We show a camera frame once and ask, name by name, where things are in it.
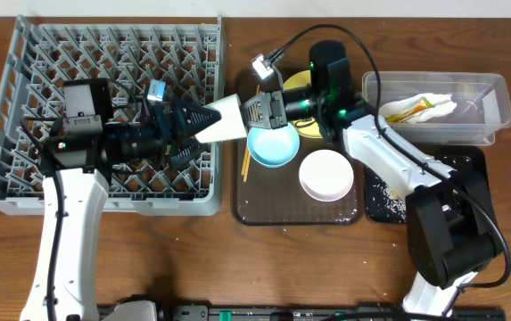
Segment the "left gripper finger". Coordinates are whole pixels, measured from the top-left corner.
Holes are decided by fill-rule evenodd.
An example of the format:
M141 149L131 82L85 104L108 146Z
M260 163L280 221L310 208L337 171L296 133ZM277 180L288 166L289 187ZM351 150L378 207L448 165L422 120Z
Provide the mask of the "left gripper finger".
M219 111L178 97L172 99L172 114L177 136L195 136L221 120Z
M173 144L169 150L169 167L171 169L182 169L190 161L194 161L203 152L208 150L208 144L202 144L195 138Z

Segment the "white cup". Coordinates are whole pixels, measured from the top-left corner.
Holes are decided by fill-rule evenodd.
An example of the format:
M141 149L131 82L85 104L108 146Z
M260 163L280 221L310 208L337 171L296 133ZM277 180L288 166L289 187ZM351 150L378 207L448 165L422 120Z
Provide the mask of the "white cup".
M240 111L241 101L237 94L227 96L207 105L208 109L218 111L221 119L195 135L199 143L225 142L247 137Z

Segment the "white bowl with rice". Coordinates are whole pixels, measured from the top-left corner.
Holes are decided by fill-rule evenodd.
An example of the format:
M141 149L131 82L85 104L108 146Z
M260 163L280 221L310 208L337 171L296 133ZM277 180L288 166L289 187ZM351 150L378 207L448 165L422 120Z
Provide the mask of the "white bowl with rice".
M303 191L320 202L335 202L344 197L354 184L350 162L333 150L317 150L306 156L299 168Z

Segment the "green red snack wrapper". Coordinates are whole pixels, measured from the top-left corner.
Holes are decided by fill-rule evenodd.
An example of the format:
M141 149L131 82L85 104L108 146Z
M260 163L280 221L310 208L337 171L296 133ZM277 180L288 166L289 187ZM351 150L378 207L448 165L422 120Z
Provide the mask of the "green red snack wrapper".
M433 104L431 104L425 97L422 97L417 102L414 102L410 107L407 107L404 111L391 115L386 120L391 123L403 123L414 117L419 112L431 109L433 107Z

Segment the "white napkin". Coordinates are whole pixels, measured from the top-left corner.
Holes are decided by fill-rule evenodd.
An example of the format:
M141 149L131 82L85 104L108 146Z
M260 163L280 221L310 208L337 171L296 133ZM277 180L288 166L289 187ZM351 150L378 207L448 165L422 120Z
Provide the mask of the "white napkin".
M434 105L434 107L419 112L414 117L403 123L426 122L430 119L450 115L457 108L457 104L452 101L452 94L438 95L432 93L424 93L403 100L386 103L380 107L379 114L386 120L391 115L404 111L407 107L410 107L414 102L417 102L422 97L425 97L431 104Z

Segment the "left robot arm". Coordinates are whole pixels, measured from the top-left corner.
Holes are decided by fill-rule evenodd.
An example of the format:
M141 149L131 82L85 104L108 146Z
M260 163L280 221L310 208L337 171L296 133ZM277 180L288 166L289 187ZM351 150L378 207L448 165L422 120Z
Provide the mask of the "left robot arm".
M111 181L122 163L169 155L179 168L202 152L195 136L222 119L219 111L178 97L142 100L142 122L113 121L107 78L64 83L65 109L49 137L31 140L44 177L44 224L34 282L22 320L97 320L97 243Z

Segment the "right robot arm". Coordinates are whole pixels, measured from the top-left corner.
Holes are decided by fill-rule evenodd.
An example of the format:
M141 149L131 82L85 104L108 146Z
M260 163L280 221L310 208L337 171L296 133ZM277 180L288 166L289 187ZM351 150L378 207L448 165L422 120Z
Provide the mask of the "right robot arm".
M398 135L377 104L354 89L343 43L309 49L311 81L303 88L262 92L240 111L250 128L282 128L313 118L321 136L373 170L406 203L408 252L414 284L402 303L410 319L446 319L474 277L497 256L510 256L490 208L486 179L459 172Z

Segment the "black waste tray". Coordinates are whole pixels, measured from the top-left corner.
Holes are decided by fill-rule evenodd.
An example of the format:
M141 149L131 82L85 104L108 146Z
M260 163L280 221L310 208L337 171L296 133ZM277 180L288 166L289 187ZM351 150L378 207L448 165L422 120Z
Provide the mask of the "black waste tray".
M485 154L473 145L416 144L416 147L458 172L475 170L489 182ZM364 167L366 214L379 223L405 224L406 206L376 173Z

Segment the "clear plastic waste bin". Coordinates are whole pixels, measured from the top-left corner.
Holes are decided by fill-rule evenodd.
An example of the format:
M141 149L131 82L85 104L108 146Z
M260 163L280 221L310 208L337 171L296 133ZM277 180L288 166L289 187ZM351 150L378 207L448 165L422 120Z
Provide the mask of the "clear plastic waste bin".
M412 143L491 145L495 133L511 127L511 102L507 82L495 73L373 71L362 78L362 95L381 104L418 94L452 94L457 108L447 116L421 123L393 123L392 128Z

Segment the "yellow round plate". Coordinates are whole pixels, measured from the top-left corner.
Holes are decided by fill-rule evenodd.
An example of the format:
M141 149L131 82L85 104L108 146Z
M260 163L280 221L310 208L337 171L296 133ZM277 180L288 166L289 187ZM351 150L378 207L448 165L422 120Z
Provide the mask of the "yellow round plate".
M290 76L284 82L284 89L294 89L309 85L311 81L310 71L300 71ZM319 131L319 126L313 118L301 119L292 121L291 124L295 127L300 136L310 139L322 139Z

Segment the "light blue bowl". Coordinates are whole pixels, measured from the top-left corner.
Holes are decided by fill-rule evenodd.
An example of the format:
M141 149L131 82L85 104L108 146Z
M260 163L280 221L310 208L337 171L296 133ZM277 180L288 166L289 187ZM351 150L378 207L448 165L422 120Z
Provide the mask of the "light blue bowl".
M252 128L247 136L247 147L252 158L272 169L292 161L300 144L299 134L291 124L277 129Z

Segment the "grey plastic dish rack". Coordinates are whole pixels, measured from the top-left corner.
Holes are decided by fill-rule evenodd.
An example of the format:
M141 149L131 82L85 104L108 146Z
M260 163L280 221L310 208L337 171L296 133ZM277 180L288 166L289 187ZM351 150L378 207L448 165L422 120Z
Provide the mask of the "grey plastic dish rack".
M0 81L0 211L44 211L37 152L30 138L49 135L48 119L64 109L63 83L111 80L113 118L136 122L127 99L153 79L198 104L225 88L225 31L214 24L43 24L19 17ZM154 160L120 164L105 204L109 212L147 216L210 216L221 206L222 147L209 145L181 170Z

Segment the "dark brown serving tray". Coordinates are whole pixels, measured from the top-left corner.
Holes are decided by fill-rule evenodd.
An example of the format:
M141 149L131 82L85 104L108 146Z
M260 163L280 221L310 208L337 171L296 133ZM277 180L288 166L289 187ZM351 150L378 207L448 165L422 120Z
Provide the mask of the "dark brown serving tray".
M232 143L232 206L235 218L246 226L347 226L364 215L363 179L335 202L320 202L301 187L299 168L310 153L318 150L338 152L340 146L322 139L302 137L296 156L283 167L270 169L251 160L247 175L242 175L246 141Z

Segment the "spilled rice pile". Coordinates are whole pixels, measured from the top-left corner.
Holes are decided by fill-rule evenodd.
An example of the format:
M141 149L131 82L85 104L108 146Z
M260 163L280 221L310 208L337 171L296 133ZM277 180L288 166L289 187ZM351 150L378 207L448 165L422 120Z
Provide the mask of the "spilled rice pile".
M406 204L389 186L373 185L370 193L367 212L372 220L393 224L406 222Z

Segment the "black rail at table edge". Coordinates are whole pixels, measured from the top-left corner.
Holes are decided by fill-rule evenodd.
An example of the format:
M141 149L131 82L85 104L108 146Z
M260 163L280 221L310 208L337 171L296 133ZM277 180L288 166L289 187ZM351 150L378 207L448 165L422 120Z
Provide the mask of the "black rail at table edge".
M114 312L123 312L122 320L136 320L127 305L135 306L147 300L155 305L155 319L168 321L319 321L319 320L409 320L411 317L401 307L373 303L354 307L262 307L262 306L213 306L207 301L179 301L175 305L155 300L152 296L134 294L113 304L97 306L99 318L104 320Z

